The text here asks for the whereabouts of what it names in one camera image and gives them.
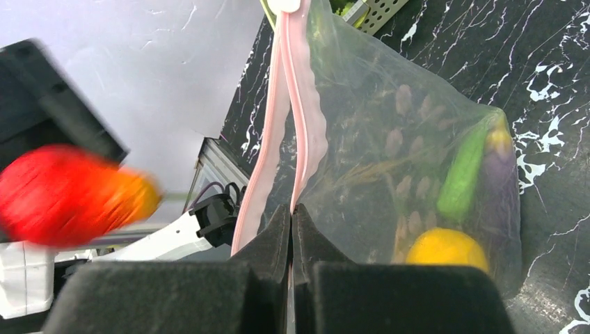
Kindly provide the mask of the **cream perforated plastic basket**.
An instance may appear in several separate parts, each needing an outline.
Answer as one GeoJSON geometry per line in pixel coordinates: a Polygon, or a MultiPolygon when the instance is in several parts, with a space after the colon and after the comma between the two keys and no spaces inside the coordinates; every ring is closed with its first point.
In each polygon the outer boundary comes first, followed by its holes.
{"type": "Polygon", "coordinates": [[[408,0],[330,0],[333,12],[356,29],[374,35],[408,0]]]}

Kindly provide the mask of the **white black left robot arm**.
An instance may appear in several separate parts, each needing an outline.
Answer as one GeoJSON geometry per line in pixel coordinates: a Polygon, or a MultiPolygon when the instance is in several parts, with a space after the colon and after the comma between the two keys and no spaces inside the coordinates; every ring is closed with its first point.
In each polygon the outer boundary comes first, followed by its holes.
{"type": "MultiPolygon", "coordinates": [[[[35,40],[1,48],[1,166],[48,143],[70,143],[120,163],[127,151],[95,117],[35,40]]],[[[230,240],[214,202],[162,228],[115,232],[92,247],[119,244],[108,260],[178,260],[230,240]]],[[[1,235],[1,318],[47,311],[54,299],[55,255],[1,235]]]]}

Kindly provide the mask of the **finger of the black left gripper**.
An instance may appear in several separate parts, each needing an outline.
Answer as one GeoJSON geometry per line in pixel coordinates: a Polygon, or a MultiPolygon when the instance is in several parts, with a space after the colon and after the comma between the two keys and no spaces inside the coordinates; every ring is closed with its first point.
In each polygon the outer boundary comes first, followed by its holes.
{"type": "Polygon", "coordinates": [[[37,40],[2,47],[1,167],[52,143],[73,144],[117,163],[127,156],[37,40]]]}

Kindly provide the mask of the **green leafy vegetable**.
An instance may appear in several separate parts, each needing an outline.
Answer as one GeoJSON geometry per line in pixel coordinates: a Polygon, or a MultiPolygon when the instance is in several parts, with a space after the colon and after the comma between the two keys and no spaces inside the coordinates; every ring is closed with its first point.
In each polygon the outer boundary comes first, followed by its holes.
{"type": "Polygon", "coordinates": [[[487,126],[480,124],[462,138],[440,189],[437,210],[454,225],[461,225],[471,209],[487,133],[487,126]]]}

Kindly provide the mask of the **purple eggplant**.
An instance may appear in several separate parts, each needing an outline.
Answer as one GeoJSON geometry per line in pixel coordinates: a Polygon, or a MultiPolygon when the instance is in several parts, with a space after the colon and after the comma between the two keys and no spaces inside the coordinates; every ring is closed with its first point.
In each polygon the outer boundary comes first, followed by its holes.
{"type": "Polygon", "coordinates": [[[518,168],[506,125],[492,128],[485,141],[481,165],[483,227],[495,237],[520,237],[518,168]]]}

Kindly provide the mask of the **yellow lemon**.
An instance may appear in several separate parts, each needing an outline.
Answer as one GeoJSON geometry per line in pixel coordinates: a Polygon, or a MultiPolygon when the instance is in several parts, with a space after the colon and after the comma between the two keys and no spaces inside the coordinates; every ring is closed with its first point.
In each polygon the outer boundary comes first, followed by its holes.
{"type": "Polygon", "coordinates": [[[467,266],[490,273],[483,248],[466,233],[447,228],[422,233],[410,247],[405,263],[467,266]]]}

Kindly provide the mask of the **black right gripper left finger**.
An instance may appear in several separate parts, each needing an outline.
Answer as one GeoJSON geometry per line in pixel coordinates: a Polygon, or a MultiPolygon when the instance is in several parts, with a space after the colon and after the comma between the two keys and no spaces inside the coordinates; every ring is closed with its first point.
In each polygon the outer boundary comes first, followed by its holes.
{"type": "Polygon", "coordinates": [[[69,278],[44,333],[285,333],[291,214],[225,262],[95,262],[69,278]]]}

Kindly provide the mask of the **red pepper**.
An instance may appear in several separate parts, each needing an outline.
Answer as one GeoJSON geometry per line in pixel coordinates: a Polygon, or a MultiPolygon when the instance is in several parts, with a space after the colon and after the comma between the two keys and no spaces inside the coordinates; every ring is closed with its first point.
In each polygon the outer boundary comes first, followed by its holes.
{"type": "Polygon", "coordinates": [[[82,246],[150,218],[156,182],[73,145],[29,151],[1,171],[1,230],[50,248],[82,246]]]}

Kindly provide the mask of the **clear zip top bag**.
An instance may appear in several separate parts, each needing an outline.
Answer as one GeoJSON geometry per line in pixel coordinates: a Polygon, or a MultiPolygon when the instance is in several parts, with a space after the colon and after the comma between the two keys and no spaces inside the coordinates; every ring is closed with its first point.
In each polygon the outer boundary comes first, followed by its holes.
{"type": "Polygon", "coordinates": [[[275,25],[262,144],[232,252],[257,236],[276,206],[302,204],[356,262],[402,264],[427,230],[466,233],[483,248],[501,295],[516,295],[521,240],[484,229],[481,167],[461,225],[436,207],[462,138],[480,124],[488,133],[509,130],[503,110],[469,100],[346,23],[328,1],[268,7],[275,25]]]}

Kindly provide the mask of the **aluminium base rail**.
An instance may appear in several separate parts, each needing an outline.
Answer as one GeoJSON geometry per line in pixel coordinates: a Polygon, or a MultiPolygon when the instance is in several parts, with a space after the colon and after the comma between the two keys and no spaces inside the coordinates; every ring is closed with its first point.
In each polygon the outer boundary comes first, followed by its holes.
{"type": "Polygon", "coordinates": [[[93,241],[100,247],[126,246],[141,239],[154,241],[158,246],[171,246],[162,236],[171,231],[174,237],[194,239],[198,231],[210,235],[211,240],[220,237],[231,240],[239,211],[242,189],[247,185],[246,174],[233,162],[230,153],[220,140],[207,138],[199,155],[191,193],[185,212],[170,221],[164,221],[164,213],[170,213],[180,200],[167,199],[157,215],[148,221],[116,230],[93,241]]]}

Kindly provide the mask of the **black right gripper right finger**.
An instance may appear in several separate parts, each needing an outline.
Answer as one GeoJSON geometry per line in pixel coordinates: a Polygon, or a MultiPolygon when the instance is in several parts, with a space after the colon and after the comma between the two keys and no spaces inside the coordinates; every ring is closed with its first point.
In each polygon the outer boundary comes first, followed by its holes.
{"type": "Polygon", "coordinates": [[[356,264],[292,214],[297,333],[512,333],[491,279],[457,266],[356,264]]]}

